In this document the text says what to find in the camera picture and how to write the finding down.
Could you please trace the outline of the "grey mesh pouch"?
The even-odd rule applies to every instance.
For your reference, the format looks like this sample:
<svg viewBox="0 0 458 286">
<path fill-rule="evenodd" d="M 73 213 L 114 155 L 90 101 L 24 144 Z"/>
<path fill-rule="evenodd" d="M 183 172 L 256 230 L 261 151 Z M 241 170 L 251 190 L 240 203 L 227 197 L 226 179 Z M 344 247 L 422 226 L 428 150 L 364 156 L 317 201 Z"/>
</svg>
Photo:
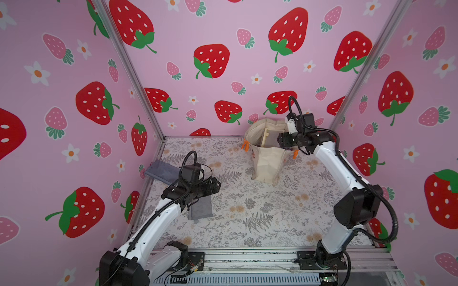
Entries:
<svg viewBox="0 0 458 286">
<path fill-rule="evenodd" d="M 213 216 L 212 201 L 210 196 L 197 199 L 189 207 L 188 220 L 199 220 Z"/>
<path fill-rule="evenodd" d="M 155 160 L 145 171 L 145 175 L 172 185 L 178 179 L 180 169 L 161 160 Z"/>
</svg>

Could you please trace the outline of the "beige canvas bag orange handles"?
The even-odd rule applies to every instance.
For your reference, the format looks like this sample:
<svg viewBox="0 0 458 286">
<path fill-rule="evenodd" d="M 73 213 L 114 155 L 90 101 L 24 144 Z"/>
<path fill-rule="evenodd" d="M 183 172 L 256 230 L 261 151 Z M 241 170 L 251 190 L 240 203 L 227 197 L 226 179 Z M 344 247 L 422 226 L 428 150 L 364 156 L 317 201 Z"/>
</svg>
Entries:
<svg viewBox="0 0 458 286">
<path fill-rule="evenodd" d="M 297 158 L 299 150 L 297 148 L 283 149 L 279 147 L 262 148 L 261 138 L 265 129 L 286 132 L 287 125 L 281 120 L 258 120 L 245 132 L 242 149 L 252 153 L 254 163 L 252 179 L 277 185 L 284 162 L 290 157 Z"/>
</svg>

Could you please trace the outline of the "yellow-trim pouch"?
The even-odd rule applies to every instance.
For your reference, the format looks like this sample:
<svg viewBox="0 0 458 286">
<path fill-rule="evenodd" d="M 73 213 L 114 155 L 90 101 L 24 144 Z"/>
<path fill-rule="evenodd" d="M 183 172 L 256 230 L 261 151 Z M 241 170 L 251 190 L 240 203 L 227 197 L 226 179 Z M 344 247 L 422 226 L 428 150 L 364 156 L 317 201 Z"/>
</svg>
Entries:
<svg viewBox="0 0 458 286">
<path fill-rule="evenodd" d="M 272 129 L 265 129 L 261 138 L 261 147 L 262 148 L 272 148 L 279 147 L 278 137 L 283 131 L 275 131 Z"/>
</svg>

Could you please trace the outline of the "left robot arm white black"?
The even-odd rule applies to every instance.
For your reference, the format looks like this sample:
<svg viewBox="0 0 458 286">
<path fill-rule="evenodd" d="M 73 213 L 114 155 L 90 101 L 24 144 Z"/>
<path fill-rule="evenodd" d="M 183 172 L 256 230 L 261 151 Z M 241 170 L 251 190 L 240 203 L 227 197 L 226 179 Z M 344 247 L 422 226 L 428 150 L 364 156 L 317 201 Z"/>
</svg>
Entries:
<svg viewBox="0 0 458 286">
<path fill-rule="evenodd" d="M 185 271 L 190 275 L 200 263 L 192 265 L 188 247 L 179 241 L 170 241 L 155 255 L 152 251 L 168 226 L 184 210 L 190 210 L 202 197 L 219 193 L 221 183 L 212 175 L 205 174 L 206 166 L 194 160 L 187 164 L 190 151 L 184 158 L 178 178 L 166 188 L 155 211 L 149 219 L 119 249 L 107 251 L 100 259 L 99 285 L 101 286 L 148 286 L 168 271 Z"/>
</svg>

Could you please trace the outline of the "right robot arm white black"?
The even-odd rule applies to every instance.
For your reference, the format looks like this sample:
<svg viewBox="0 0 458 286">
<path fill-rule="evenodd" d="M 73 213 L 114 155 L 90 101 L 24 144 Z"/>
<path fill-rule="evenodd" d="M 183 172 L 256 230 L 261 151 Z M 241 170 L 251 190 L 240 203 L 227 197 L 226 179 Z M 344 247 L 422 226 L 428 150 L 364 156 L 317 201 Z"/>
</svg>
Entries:
<svg viewBox="0 0 458 286">
<path fill-rule="evenodd" d="M 301 110 L 296 113 L 289 110 L 287 128 L 288 131 L 277 138 L 279 145 L 285 149 L 296 147 L 304 154 L 314 155 L 343 192 L 343 197 L 333 208 L 335 221 L 319 242 L 317 253 L 329 256 L 341 254 L 359 234 L 381 244 L 393 242 L 399 229 L 396 211 L 383 197 L 383 190 L 363 179 L 342 155 L 339 135 L 330 129 L 317 127 L 313 115 L 303 114 Z M 380 205 L 387 208 L 392 221 L 391 232 L 386 238 L 376 238 L 364 228 L 375 218 Z"/>
</svg>

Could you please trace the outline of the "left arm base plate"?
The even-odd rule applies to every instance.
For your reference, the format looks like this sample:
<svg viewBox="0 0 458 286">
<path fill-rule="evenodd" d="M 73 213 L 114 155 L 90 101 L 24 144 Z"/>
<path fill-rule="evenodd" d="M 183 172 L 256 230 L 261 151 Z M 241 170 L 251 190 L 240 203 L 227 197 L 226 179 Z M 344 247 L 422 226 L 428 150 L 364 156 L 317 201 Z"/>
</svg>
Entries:
<svg viewBox="0 0 458 286">
<path fill-rule="evenodd" d="M 167 272 L 172 271 L 203 271 L 205 265 L 205 252 L 191 251 L 184 257 L 180 257 L 174 265 L 167 269 Z"/>
</svg>

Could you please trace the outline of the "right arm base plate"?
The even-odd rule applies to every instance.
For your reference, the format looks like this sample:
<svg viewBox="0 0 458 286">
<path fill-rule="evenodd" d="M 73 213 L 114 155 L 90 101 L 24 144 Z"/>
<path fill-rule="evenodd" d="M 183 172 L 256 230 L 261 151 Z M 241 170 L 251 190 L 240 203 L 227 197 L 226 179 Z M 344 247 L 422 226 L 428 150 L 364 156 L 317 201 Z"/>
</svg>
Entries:
<svg viewBox="0 0 458 286">
<path fill-rule="evenodd" d="M 347 270 L 348 266 L 342 253 L 328 254 L 321 250 L 298 251 L 293 263 L 301 270 Z"/>
</svg>

